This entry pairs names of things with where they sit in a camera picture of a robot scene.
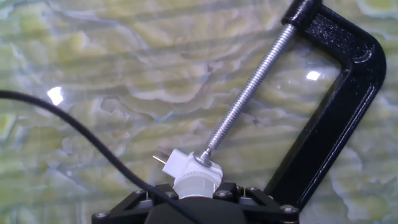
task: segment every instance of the black mount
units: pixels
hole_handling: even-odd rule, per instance
[[[178,200],[177,193],[169,184],[156,189]],[[188,197],[180,200],[195,211],[207,224],[233,223],[299,223],[299,210],[283,207],[258,188],[238,187],[223,182],[211,198]],[[110,212],[91,217],[92,224],[160,224],[191,223],[153,195],[135,191]]]
[[[341,73],[264,191],[250,188],[242,193],[236,184],[222,183],[213,199],[180,200],[207,223],[298,223],[301,209],[383,84],[386,57],[379,42],[322,0],[294,0],[282,23],[294,25],[303,37],[339,60]],[[171,186],[156,188],[178,199]],[[94,214],[92,224],[191,223],[145,192],[133,192],[102,215]]]

